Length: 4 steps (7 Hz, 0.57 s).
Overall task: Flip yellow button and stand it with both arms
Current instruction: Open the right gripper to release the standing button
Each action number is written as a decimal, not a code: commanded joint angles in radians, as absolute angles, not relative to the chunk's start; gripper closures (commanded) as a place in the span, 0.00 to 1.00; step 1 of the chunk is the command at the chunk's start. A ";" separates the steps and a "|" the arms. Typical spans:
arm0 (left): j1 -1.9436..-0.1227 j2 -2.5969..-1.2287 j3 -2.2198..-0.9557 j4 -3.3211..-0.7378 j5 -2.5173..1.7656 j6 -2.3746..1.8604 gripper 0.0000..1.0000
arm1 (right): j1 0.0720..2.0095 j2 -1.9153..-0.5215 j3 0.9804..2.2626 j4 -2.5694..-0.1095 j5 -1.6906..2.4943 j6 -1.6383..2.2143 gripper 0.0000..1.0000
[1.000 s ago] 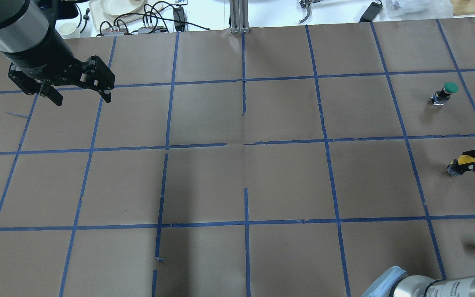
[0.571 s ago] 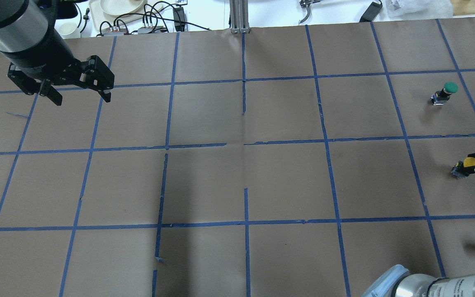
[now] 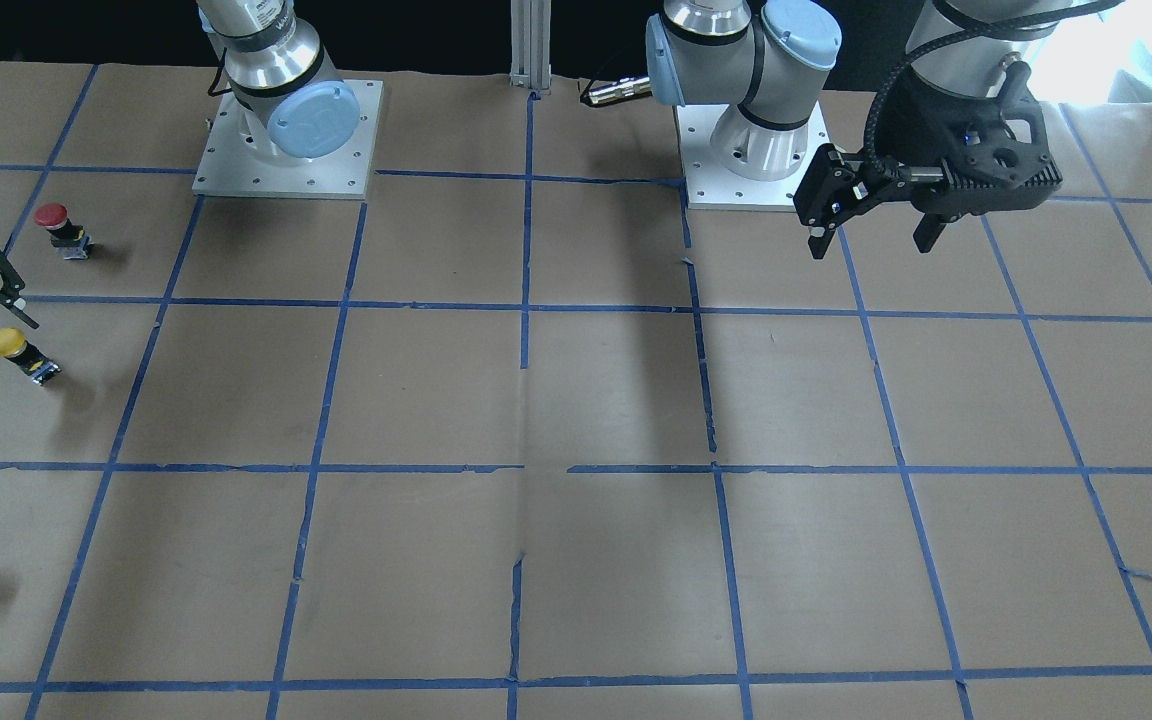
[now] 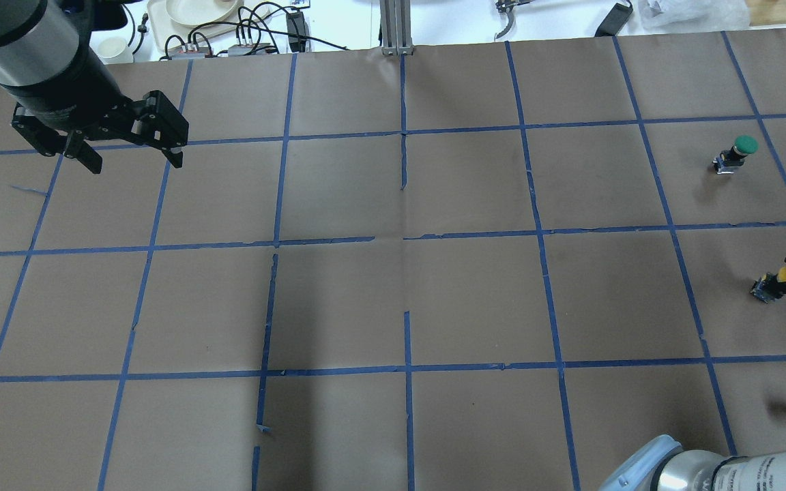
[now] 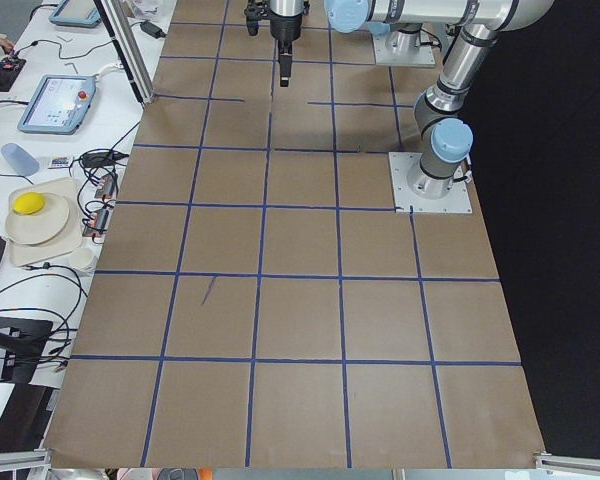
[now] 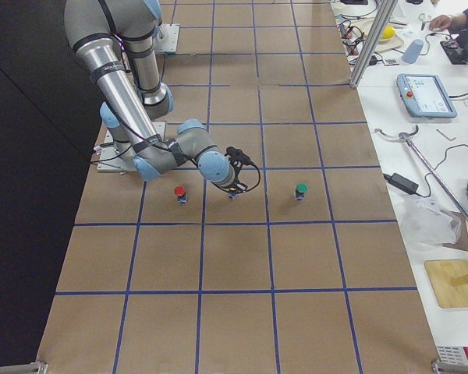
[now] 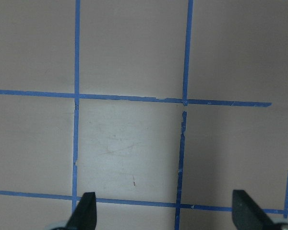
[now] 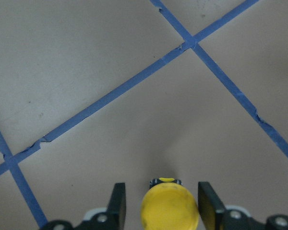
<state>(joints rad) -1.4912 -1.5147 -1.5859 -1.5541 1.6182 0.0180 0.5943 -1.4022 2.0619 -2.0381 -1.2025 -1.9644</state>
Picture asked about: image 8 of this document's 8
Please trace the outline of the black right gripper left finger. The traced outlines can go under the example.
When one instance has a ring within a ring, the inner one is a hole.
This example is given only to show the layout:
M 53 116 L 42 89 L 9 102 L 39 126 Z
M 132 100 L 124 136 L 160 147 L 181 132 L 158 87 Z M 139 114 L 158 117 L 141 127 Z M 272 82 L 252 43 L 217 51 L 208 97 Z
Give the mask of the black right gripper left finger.
M 125 183 L 116 183 L 108 203 L 107 213 L 114 225 L 114 230 L 123 230 L 126 218 Z

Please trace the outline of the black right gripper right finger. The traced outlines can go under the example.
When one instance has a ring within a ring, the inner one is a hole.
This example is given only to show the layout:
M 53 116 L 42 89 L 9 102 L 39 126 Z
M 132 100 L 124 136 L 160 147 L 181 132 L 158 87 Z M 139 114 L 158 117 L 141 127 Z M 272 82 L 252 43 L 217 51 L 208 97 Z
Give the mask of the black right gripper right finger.
M 199 214 L 206 230 L 219 230 L 225 205 L 209 182 L 198 183 Z

